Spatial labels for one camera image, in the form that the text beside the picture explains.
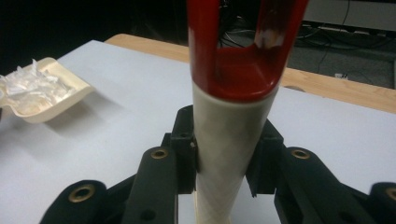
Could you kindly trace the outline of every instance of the cylindrical object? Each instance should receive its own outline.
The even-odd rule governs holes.
[[[307,0],[262,0],[254,44],[217,49],[219,0],[188,0],[197,223],[225,224]]]
[[[198,143],[197,223],[225,224],[276,91],[254,103],[215,98],[193,84]]]

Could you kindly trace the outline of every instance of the white tray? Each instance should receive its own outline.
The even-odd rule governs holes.
[[[32,65],[28,65],[24,67],[23,70],[30,70],[31,67]],[[65,85],[74,88],[76,91],[59,103],[33,114],[22,114],[14,106],[8,105],[7,102],[2,105],[3,107],[10,108],[16,116],[26,120],[27,122],[40,123],[53,119],[57,115],[64,112],[70,106],[79,102],[88,93],[94,91],[94,87],[92,87],[90,84],[86,83],[85,81],[74,75],[72,72],[64,68],[53,58],[45,58],[37,62],[37,69],[40,72],[44,72],[47,70],[52,76],[58,77]]]

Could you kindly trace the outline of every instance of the table surface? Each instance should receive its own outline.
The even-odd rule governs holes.
[[[125,34],[114,35],[106,43],[185,63],[189,61],[189,49],[180,45]],[[285,69],[281,85],[297,87],[305,92],[354,105],[396,113],[396,90],[291,68]]]

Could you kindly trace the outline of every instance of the red plastic grip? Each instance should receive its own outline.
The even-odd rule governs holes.
[[[218,49],[219,0],[188,0],[192,80],[227,101],[254,102],[276,89],[308,0],[262,0],[254,44]]]

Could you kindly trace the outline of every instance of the wire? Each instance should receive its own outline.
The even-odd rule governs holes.
[[[346,15],[344,16],[343,23],[341,24],[341,26],[343,26],[346,23],[347,16],[349,14],[349,9],[350,9],[350,0],[347,0]],[[318,63],[318,71],[317,71],[318,74],[320,72],[320,66],[324,62],[324,59],[326,58],[328,52],[329,52],[329,48],[326,48],[326,51],[324,52],[323,57],[320,59],[320,61]]]

